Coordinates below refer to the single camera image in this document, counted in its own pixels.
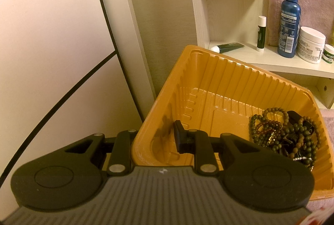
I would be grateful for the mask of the blue spray bottle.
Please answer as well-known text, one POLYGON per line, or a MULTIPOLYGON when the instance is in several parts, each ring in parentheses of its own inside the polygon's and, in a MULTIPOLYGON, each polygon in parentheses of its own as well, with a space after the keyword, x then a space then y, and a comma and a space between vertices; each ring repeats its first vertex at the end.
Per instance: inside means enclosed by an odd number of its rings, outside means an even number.
POLYGON ((284 0, 281 4, 280 31, 278 38, 279 55, 293 58, 296 54, 300 33, 301 7, 298 0, 284 0))

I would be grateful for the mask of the large white cream jar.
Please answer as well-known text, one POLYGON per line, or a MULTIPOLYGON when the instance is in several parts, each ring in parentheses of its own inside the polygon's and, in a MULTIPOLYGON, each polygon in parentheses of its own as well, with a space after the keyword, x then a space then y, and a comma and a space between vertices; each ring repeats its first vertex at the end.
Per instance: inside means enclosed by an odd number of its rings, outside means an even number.
POLYGON ((325 46, 325 35, 310 27, 302 26, 298 37, 297 54, 301 59, 313 63, 320 63, 325 46))

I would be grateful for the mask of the orange plastic tray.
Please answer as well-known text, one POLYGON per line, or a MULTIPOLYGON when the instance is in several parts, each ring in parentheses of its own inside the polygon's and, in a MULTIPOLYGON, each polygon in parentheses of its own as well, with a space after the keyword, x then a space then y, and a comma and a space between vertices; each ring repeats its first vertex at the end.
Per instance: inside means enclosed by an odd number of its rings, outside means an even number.
POLYGON ((173 123, 211 137, 232 133, 250 140, 249 120, 267 108, 293 110, 315 121, 320 142, 313 200, 333 196, 333 147, 312 93, 296 83, 238 59, 187 46, 174 65, 131 147, 139 166, 188 166, 192 154, 177 152, 173 123))

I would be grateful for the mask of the cream wooden shelf unit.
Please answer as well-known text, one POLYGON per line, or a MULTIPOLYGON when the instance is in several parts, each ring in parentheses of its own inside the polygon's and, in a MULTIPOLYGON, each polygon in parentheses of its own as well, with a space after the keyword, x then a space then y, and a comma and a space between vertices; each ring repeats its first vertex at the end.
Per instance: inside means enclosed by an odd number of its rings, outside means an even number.
POLYGON ((308 88, 321 108, 333 108, 333 65, 308 63, 297 55, 288 59, 277 48, 266 45, 256 50, 258 17, 269 21, 269 0, 192 0, 197 45, 210 49, 225 43, 241 43, 243 48, 229 56, 278 73, 308 88))

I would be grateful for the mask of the green white lip balm stick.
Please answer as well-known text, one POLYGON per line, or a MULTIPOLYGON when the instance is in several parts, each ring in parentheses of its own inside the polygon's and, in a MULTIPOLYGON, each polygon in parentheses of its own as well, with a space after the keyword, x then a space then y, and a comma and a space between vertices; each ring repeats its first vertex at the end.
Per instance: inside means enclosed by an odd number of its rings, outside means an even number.
POLYGON ((261 53, 264 52, 266 26, 267 26, 267 18, 265 16, 260 15, 258 17, 258 38, 257 38, 256 50, 261 53))

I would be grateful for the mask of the black hair clips in tray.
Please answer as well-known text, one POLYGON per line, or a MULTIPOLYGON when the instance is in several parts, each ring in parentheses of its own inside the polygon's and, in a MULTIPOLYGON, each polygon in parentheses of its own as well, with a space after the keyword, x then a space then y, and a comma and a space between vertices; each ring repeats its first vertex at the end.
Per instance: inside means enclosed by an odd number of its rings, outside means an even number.
POLYGON ((318 134, 318 127, 310 117, 302 117, 295 111, 288 111, 289 122, 282 129, 283 134, 278 152, 294 161, 304 160, 307 164, 315 160, 318 142, 312 139, 318 134))

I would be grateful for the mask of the small white green jar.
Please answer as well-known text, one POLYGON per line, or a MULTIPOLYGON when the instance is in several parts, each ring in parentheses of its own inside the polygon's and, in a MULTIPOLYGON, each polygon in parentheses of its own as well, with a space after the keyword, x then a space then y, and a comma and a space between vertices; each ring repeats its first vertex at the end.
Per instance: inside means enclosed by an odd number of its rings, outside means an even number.
POLYGON ((332 64, 334 58, 334 47, 329 44, 325 44, 321 58, 326 63, 332 64))

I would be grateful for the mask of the dark green lying tube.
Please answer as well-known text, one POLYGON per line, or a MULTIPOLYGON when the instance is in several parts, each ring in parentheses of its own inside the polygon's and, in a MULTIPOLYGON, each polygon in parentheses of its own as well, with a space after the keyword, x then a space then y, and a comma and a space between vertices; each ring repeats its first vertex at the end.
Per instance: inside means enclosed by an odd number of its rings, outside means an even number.
POLYGON ((215 53, 223 54, 243 47, 244 45, 240 43, 228 43, 228 44, 214 45, 209 50, 215 53))

